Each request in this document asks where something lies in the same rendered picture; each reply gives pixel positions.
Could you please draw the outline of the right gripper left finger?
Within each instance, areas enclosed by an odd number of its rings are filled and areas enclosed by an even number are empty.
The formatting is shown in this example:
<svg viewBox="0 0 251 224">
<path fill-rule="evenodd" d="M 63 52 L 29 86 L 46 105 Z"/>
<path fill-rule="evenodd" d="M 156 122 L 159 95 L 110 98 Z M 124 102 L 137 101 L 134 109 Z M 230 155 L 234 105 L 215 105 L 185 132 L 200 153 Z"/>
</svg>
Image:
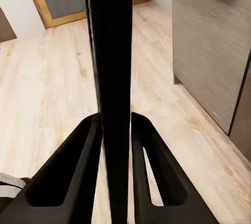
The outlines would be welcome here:
<svg viewBox="0 0 251 224">
<path fill-rule="evenodd" d="M 100 148 L 100 112 L 71 132 L 0 214 L 0 224 L 91 224 Z"/>
</svg>

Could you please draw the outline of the poster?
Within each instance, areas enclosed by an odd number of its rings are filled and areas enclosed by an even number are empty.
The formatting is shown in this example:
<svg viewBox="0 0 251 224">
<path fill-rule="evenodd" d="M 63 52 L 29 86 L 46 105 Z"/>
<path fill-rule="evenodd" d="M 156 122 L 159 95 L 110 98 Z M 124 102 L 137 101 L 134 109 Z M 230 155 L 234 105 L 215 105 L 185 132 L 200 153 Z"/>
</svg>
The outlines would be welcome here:
<svg viewBox="0 0 251 224">
<path fill-rule="evenodd" d="M 133 0 L 85 0 L 111 224 L 128 224 Z"/>
</svg>

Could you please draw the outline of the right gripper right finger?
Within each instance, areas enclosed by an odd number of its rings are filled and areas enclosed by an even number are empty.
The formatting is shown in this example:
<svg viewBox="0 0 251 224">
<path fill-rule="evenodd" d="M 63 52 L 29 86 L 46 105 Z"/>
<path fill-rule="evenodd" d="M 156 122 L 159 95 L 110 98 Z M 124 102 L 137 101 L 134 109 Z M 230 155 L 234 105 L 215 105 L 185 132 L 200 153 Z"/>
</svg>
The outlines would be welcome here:
<svg viewBox="0 0 251 224">
<path fill-rule="evenodd" d="M 135 224 L 220 224 L 151 121 L 136 112 L 131 142 Z M 152 203 L 143 148 L 163 206 Z"/>
</svg>

